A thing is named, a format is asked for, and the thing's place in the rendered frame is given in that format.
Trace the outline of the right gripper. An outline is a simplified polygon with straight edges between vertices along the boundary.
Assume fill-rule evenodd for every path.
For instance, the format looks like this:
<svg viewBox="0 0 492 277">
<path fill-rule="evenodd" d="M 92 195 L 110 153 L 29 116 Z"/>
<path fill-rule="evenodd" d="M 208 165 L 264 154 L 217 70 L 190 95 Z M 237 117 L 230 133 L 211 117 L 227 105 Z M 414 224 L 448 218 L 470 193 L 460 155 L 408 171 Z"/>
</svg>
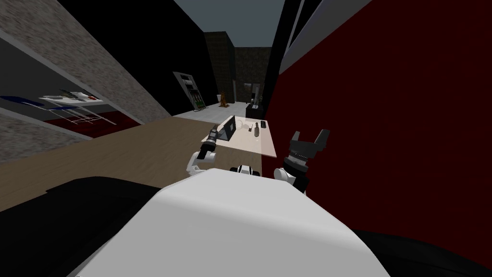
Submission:
<svg viewBox="0 0 492 277">
<path fill-rule="evenodd" d="M 313 159 L 317 152 L 326 147 L 330 130 L 323 129 L 315 142 L 299 141 L 300 132 L 296 131 L 292 136 L 289 147 L 289 155 L 296 156 L 298 159 Z"/>
</svg>

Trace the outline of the black laptop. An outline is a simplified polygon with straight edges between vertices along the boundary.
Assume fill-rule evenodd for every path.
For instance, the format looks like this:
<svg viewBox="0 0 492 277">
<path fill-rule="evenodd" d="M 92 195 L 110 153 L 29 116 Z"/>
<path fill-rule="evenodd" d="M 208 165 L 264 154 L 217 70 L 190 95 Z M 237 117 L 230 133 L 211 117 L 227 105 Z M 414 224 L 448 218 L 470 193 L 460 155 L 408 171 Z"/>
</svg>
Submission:
<svg viewBox="0 0 492 277">
<path fill-rule="evenodd" d="M 218 139 L 230 141 L 235 133 L 235 116 L 233 115 L 224 125 L 221 131 L 218 133 Z"/>
</svg>

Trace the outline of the pale wooden table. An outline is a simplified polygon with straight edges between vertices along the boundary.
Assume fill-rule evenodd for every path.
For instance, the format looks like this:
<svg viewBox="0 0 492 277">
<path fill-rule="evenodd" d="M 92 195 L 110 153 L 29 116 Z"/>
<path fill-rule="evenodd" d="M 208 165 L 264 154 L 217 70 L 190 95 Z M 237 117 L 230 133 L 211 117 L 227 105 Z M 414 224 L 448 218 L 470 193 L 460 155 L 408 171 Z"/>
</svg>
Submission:
<svg viewBox="0 0 492 277">
<path fill-rule="evenodd" d="M 229 116 L 225 121 L 223 121 L 220 125 L 218 125 L 218 131 L 221 131 L 223 125 L 231 118 Z M 269 157 L 276 158 L 276 152 L 271 136 L 270 124 L 266 121 L 266 129 L 262 129 L 260 126 L 260 121 L 258 119 L 238 117 L 244 120 L 244 122 L 249 126 L 249 129 L 241 129 L 239 131 L 235 131 L 230 141 L 225 140 L 217 140 L 217 144 L 219 146 L 224 146 L 227 148 L 234 148 L 237 150 L 248 151 L 251 153 L 258 153 L 261 155 L 266 155 Z M 255 122 L 259 123 L 259 137 L 254 136 L 254 127 Z"/>
</svg>

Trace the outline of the grey bookshelf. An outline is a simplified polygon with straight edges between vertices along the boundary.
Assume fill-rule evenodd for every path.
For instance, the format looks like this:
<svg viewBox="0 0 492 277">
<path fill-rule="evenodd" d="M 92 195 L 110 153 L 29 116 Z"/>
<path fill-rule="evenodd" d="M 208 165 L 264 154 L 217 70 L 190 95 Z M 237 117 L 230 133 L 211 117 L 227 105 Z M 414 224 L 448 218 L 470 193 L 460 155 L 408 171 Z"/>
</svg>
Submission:
<svg viewBox="0 0 492 277">
<path fill-rule="evenodd" d="M 195 80 L 191 75 L 183 74 L 180 72 L 173 72 L 173 75 L 178 80 L 179 84 L 183 88 L 186 96 L 189 98 L 193 105 L 193 111 L 199 112 L 206 109 L 206 104 L 198 90 Z"/>
</svg>

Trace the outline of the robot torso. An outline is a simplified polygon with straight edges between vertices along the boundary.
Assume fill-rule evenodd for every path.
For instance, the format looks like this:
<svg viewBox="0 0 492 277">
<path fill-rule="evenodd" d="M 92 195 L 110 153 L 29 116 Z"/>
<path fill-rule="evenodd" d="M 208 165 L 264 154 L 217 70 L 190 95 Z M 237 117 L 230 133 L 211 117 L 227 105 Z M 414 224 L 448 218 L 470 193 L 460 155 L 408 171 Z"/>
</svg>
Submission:
<svg viewBox="0 0 492 277">
<path fill-rule="evenodd" d="M 287 182 L 209 169 L 164 187 L 79 277 L 390 277 Z"/>
</svg>

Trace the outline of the white table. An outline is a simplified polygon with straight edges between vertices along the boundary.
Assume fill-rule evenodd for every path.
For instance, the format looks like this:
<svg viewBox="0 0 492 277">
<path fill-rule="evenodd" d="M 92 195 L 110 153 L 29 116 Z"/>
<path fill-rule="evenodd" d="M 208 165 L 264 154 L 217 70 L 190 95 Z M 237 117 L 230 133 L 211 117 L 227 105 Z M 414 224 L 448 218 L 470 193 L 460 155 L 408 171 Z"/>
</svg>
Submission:
<svg viewBox="0 0 492 277">
<path fill-rule="evenodd" d="M 86 106 L 107 104 L 105 101 L 84 94 L 82 92 L 69 92 L 66 90 L 62 90 L 62 92 L 64 93 L 63 95 L 43 96 L 43 97 L 39 97 L 39 99 L 55 104 L 57 107 L 59 106 L 74 107 L 74 110 L 69 112 L 71 113 L 74 112 L 76 115 L 82 117 L 84 119 L 84 122 L 93 123 L 93 121 L 96 120 L 105 120 L 112 125 L 116 125 L 115 122 L 112 122 L 109 119 L 86 109 Z"/>
</svg>

